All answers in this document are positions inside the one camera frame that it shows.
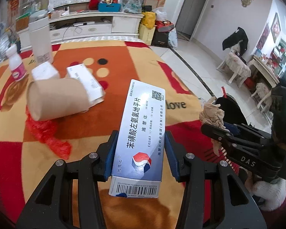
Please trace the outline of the white gloved right hand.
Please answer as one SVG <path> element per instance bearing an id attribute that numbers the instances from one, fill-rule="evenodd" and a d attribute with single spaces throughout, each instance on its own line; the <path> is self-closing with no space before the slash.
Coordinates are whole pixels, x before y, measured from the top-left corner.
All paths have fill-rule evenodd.
<path id="1" fill-rule="evenodd" d="M 286 180 L 279 178 L 276 184 L 266 181 L 257 181 L 253 183 L 253 175 L 247 171 L 247 180 L 245 186 L 251 195 L 264 199 L 264 203 L 259 205 L 262 211 L 274 211 L 281 207 L 286 199 Z"/>

